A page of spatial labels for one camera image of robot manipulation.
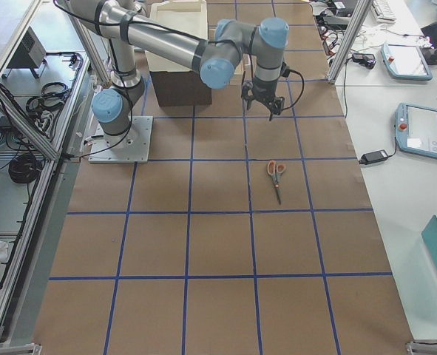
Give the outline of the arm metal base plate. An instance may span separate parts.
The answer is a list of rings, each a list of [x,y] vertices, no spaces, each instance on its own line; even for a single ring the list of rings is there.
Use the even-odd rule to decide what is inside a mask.
[[[102,138],[92,142],[90,163],[147,163],[152,134],[153,117],[132,117],[132,127],[127,136],[105,135],[101,125],[97,123],[96,135]]]

